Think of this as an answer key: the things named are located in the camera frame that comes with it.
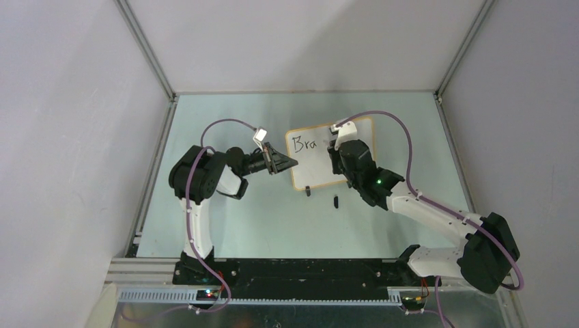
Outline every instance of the whiteboard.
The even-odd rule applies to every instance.
[[[358,129],[358,139],[364,141],[370,148],[372,158],[376,158],[374,144],[374,122],[372,118],[357,118],[354,120]],[[330,140],[334,139],[330,132],[333,123],[310,126],[290,130],[285,134],[287,155],[299,162],[292,167],[292,182],[295,190],[332,185],[345,182],[343,175],[332,173],[332,161],[328,153]]]

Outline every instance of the white wall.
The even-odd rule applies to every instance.
[[[579,2],[499,1],[443,95],[478,210],[521,251],[531,327],[577,327]]]
[[[178,92],[434,90],[483,0],[132,0]]]
[[[167,101],[115,4],[0,4],[0,326],[82,327]]]

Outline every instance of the light green table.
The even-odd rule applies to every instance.
[[[180,96],[154,187],[138,257],[177,258],[185,218],[168,176],[178,159],[199,144],[203,129],[221,118],[238,118],[268,130],[266,141],[285,153],[288,130],[385,110],[406,123],[414,144],[412,184],[430,197],[467,208],[459,176],[432,94],[369,92],[311,94],[213,94]],[[379,166],[404,175],[404,132],[386,116],[374,116]],[[214,126],[205,143],[217,150],[255,149],[253,134],[233,122]],[[215,256],[227,258],[396,258],[407,246],[450,247],[434,231],[401,215],[372,208],[346,184],[295,191],[290,172],[247,177],[241,200],[215,195],[210,207]],[[339,196],[339,209],[333,206]]]

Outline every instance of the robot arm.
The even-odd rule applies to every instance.
[[[368,146],[357,139],[353,122],[340,127],[334,125],[330,130],[337,137],[328,148],[334,174],[343,174],[348,185],[356,189],[368,205],[379,206],[421,222],[453,243],[454,247],[444,249],[428,249],[420,245],[407,248],[400,258],[408,261],[414,273],[419,277],[440,275],[464,278],[483,292],[496,291],[511,265],[490,239],[466,224],[466,219],[492,234],[516,261],[519,251],[504,218],[495,213],[482,217],[445,206],[465,216],[461,222],[448,211],[433,205],[438,202],[422,197],[418,189],[411,191],[399,174],[377,167]]]
[[[190,216],[190,235],[193,237],[195,249],[202,258],[206,258],[213,250],[210,236],[209,203],[215,191],[233,199],[241,199],[248,186],[244,176],[267,169],[270,174],[277,174],[298,164],[294,159],[277,152],[270,143],[262,144],[266,131],[259,128],[254,141],[259,146],[251,154],[244,154],[238,147],[224,152],[208,154],[205,152],[193,172],[189,198],[192,201]],[[175,164],[169,174],[169,186],[175,191],[183,210],[186,210],[185,188],[187,177],[195,157],[203,149],[193,146]],[[191,249],[188,234],[185,233],[184,252],[195,257]]]

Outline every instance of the cable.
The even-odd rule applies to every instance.
[[[190,223],[191,205],[190,205],[190,200],[189,200],[189,190],[191,188],[191,180],[193,179],[193,172],[195,172],[195,169],[197,168],[197,164],[199,164],[199,160],[201,159],[201,156],[203,156],[203,154],[205,152],[207,152],[208,150],[215,152],[215,149],[211,146],[203,147],[203,149],[201,149],[199,154],[197,154],[197,156],[195,157],[195,160],[193,161],[193,165],[191,166],[191,170],[189,171],[189,176],[187,177],[187,183],[186,183],[186,187],[185,187],[185,202],[186,202],[185,215],[186,215],[187,238],[189,240],[189,245],[191,246],[193,253],[195,253],[195,257],[197,258],[197,260],[201,263],[201,265],[203,265],[205,267],[205,269],[207,269],[207,271],[209,271],[213,276],[215,276],[222,283],[222,287],[225,287],[225,289],[227,290],[227,300],[223,304],[220,304],[217,307],[210,307],[209,309],[206,309],[206,310],[195,307],[191,304],[189,304],[189,305],[177,305],[177,306],[171,307],[165,311],[159,312],[153,316],[149,316],[147,318],[142,318],[142,319],[128,318],[124,315],[124,313],[121,312],[121,317],[124,320],[127,320],[127,321],[132,322],[132,323],[144,323],[147,321],[151,321],[151,320],[160,318],[161,316],[164,316],[165,314],[171,313],[171,312],[176,311],[176,310],[181,310],[181,309],[195,310],[195,313],[197,313],[197,314],[199,314],[201,312],[205,312],[205,313],[217,312],[217,311],[223,309],[225,306],[227,306],[227,304],[231,301],[231,289],[229,288],[229,285],[227,284],[227,282],[225,282],[223,277],[221,277],[221,275],[219,275],[219,273],[215,272],[213,269],[211,269],[207,265],[207,263],[205,263],[205,261],[203,261],[203,258],[201,257],[201,255],[199,254],[197,249],[195,248],[194,240],[193,240],[193,237],[191,236],[191,228],[190,228],[190,226],[191,226],[191,223]]]
[[[436,280],[434,280],[434,297],[436,298],[436,308],[438,310],[438,312],[435,312],[435,313],[437,313],[440,316],[440,321],[442,321],[442,326],[446,327],[447,324],[444,323],[444,321],[448,320],[448,318],[446,316],[444,316],[444,314],[442,314],[442,306],[440,304],[440,297],[438,296],[438,283],[440,283],[440,276],[439,275],[437,275]]]
[[[424,286],[426,287],[426,296],[422,296],[423,299],[427,298],[428,296],[430,296],[430,290],[428,289],[428,284],[426,283],[426,279],[422,278],[422,282],[424,284]]]
[[[227,290],[227,300],[223,304],[221,304],[215,308],[210,307],[209,309],[206,309],[206,310],[196,308],[195,311],[197,313],[200,313],[200,312],[205,312],[205,313],[217,312],[217,311],[223,309],[225,306],[227,306],[227,304],[231,301],[231,289],[229,288],[229,285],[219,275],[219,273],[215,272],[213,269],[211,269],[211,267],[209,265],[207,265],[207,263],[205,263],[205,261],[203,261],[203,258],[201,257],[201,255],[199,255],[199,252],[197,251],[197,249],[195,248],[195,245],[193,244],[194,240],[193,240],[193,237],[191,236],[191,223],[190,223],[191,205],[190,205],[190,200],[189,200],[189,190],[191,188],[191,180],[193,179],[193,172],[195,172],[195,169],[197,168],[197,164],[199,164],[199,160],[201,159],[201,156],[203,156],[203,154],[205,152],[207,152],[208,150],[215,152],[215,149],[213,149],[213,147],[211,147],[211,146],[206,146],[206,147],[203,147],[203,149],[201,149],[201,151],[199,152],[199,154],[197,154],[197,157],[195,157],[195,160],[193,161],[193,165],[191,166],[191,170],[189,171],[189,176],[187,177],[187,183],[185,185],[185,204],[186,204],[185,213],[186,213],[186,217],[187,217],[187,221],[186,221],[187,238],[189,239],[189,245],[191,246],[193,253],[195,253],[195,257],[197,258],[199,263],[201,263],[201,265],[203,265],[203,267],[205,267],[205,269],[207,269],[207,271],[209,271],[213,276],[215,276],[215,278],[217,278],[222,283],[222,285],[225,286],[225,289]]]
[[[255,128],[253,125],[244,122],[242,120],[238,120],[236,118],[223,118],[221,120],[217,120],[209,125],[207,125],[207,127],[205,128],[205,130],[203,130],[203,133],[201,134],[201,147],[203,147],[203,138],[205,137],[205,134],[207,133],[207,131],[209,130],[210,127],[214,126],[215,124],[221,123],[221,122],[237,122],[240,124],[243,124],[245,126],[247,126],[248,128],[250,128],[251,130],[255,131],[257,130],[257,128]]]
[[[406,135],[406,139],[408,140],[408,164],[406,166],[406,185],[410,189],[410,192],[416,198],[423,200],[424,202],[438,208],[439,210],[441,210],[443,212],[446,212],[446,213],[449,213],[450,215],[453,215],[454,217],[456,217],[460,221],[466,222],[468,225],[474,227],[476,230],[480,231],[487,238],[489,238],[489,240],[491,240],[493,242],[493,244],[495,244],[495,246],[500,250],[500,252],[503,253],[503,255],[506,257],[507,261],[509,261],[509,264],[511,265],[511,267],[515,271],[515,274],[517,275],[517,280],[519,281],[518,286],[512,286],[512,285],[506,285],[506,284],[501,284],[501,286],[503,286],[509,290],[521,290],[521,289],[523,289],[524,279],[523,279],[523,275],[521,273],[521,270],[519,269],[519,266],[517,265],[516,261],[513,259],[513,256],[511,256],[511,254],[507,251],[507,249],[505,249],[503,244],[501,244],[493,235],[491,235],[486,229],[482,228],[480,225],[476,224],[475,222],[472,222],[469,219],[465,219],[464,215],[457,213],[454,210],[451,210],[450,208],[447,208],[446,206],[444,206],[442,204],[439,204],[439,203],[437,203],[437,202],[435,202],[435,201],[433,201],[433,200],[431,200],[423,195],[419,195],[418,192],[416,191],[416,189],[414,189],[414,187],[412,187],[412,184],[410,183],[410,168],[412,166],[412,140],[410,138],[410,132],[408,132],[406,125],[396,115],[389,113],[387,111],[364,111],[362,113],[357,113],[355,115],[350,116],[349,118],[345,119],[344,121],[336,124],[336,126],[340,127],[340,126],[344,125],[344,123],[346,123],[346,122],[349,122],[355,118],[359,118],[360,116],[369,115],[369,114],[386,115],[386,116],[392,118],[394,121],[396,121],[402,127],[402,130],[404,130],[404,134]]]
[[[407,310],[404,306],[399,307],[399,309],[401,309],[402,311],[404,311],[405,314],[407,314],[407,315],[408,315],[408,314],[424,314],[424,313],[430,313],[430,314],[436,314],[436,315],[438,315],[438,312],[437,312],[437,311],[433,311],[433,310],[424,310],[424,309],[422,309],[422,310],[410,311],[410,310]],[[444,320],[451,326],[451,328],[456,328],[456,327],[453,325],[453,323],[452,323],[446,316],[444,317]]]

